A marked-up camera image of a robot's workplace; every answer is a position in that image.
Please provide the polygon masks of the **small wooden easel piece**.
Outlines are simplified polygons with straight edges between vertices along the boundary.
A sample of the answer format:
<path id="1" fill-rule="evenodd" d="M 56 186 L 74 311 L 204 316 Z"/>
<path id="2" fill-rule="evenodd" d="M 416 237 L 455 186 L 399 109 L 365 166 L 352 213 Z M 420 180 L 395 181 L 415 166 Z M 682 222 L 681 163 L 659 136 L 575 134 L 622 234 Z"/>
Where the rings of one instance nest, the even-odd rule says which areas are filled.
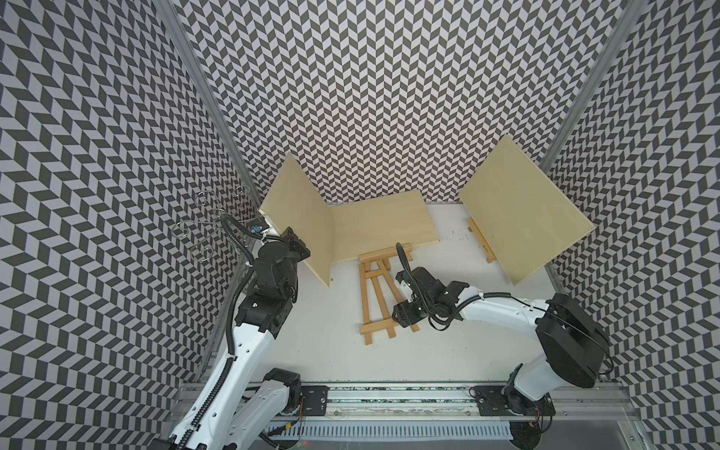
<path id="1" fill-rule="evenodd" d="M 396 256 L 397 250 L 394 247 L 388 247 L 365 253 L 358 258 L 363 319 L 359 332 L 366 346 L 373 343 L 376 333 L 386 332 L 390 339 L 397 337 L 396 328 L 399 327 L 399 324 L 392 318 L 390 304 L 386 300 L 386 294 L 391 294 L 391 298 L 397 304 L 405 299 L 391 274 L 391 259 Z M 379 320 L 373 320 L 371 317 L 372 294 L 377 301 L 380 315 L 382 315 Z"/>

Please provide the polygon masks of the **plywood board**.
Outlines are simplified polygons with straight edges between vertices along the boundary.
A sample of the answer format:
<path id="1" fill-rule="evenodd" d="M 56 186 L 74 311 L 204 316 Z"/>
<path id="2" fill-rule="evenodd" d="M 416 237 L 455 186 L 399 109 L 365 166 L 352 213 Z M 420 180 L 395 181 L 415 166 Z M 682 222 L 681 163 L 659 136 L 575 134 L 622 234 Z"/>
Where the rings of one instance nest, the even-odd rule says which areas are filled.
<path id="1" fill-rule="evenodd" d="M 306 265 L 328 287 L 333 256 L 333 216 L 330 206 L 292 154 L 285 157 L 262 201 L 260 213 L 278 232 L 287 228 L 294 230 L 310 251 Z"/>
<path id="2" fill-rule="evenodd" d="M 487 155 L 459 198 L 514 284 L 596 228 L 508 136 Z"/>
<path id="3" fill-rule="evenodd" d="M 440 236 L 417 189 L 329 208 L 333 219 L 333 264 L 393 248 L 435 244 Z"/>

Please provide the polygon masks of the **wooden easel frame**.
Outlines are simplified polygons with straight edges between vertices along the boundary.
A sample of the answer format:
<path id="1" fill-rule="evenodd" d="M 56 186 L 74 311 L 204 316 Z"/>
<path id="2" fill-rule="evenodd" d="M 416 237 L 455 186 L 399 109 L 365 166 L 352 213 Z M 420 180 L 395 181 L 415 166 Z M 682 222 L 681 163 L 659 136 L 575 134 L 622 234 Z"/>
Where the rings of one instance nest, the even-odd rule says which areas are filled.
<path id="1" fill-rule="evenodd" d="M 467 219 L 467 222 L 469 231 L 474 235 L 478 244 L 485 252 L 487 263 L 492 264 L 497 260 L 497 258 L 495 253 L 491 249 L 491 246 L 487 242 L 487 239 L 485 238 L 485 236 L 483 236 L 482 232 L 480 232 L 479 228 L 476 225 L 476 222 L 471 217 Z"/>

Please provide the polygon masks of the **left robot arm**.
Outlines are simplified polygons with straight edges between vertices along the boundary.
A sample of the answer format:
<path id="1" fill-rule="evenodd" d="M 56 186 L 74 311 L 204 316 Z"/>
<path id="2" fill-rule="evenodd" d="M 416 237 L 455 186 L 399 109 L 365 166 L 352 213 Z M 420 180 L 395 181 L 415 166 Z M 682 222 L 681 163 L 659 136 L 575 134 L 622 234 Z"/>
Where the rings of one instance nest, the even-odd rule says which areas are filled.
<path id="1" fill-rule="evenodd" d="M 301 377 L 272 369 L 259 387 L 253 373 L 275 343 L 298 297 L 297 266 L 311 252 L 292 228 L 268 236 L 243 278 L 226 322 L 226 349 L 199 397 L 169 437 L 152 449 L 248 449 L 267 439 L 277 416 L 302 412 Z"/>

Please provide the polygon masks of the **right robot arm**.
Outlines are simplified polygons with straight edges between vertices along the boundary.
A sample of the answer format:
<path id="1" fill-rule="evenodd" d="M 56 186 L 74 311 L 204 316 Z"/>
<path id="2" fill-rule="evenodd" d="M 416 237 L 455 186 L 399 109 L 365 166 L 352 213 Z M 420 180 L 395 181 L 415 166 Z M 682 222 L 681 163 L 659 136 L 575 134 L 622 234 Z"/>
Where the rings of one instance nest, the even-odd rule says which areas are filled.
<path id="1" fill-rule="evenodd" d="M 393 309 L 402 327 L 426 320 L 444 332 L 457 322 L 479 322 L 533 338 L 541 352 L 520 363 L 504 384 L 476 386 L 471 393 L 483 416 L 554 416 L 552 391 L 563 386 L 589 389 L 611 360 L 609 335 L 567 294 L 520 299 L 509 292 L 483 292 L 467 282 L 444 284 L 423 267 L 396 275 L 406 299 Z"/>

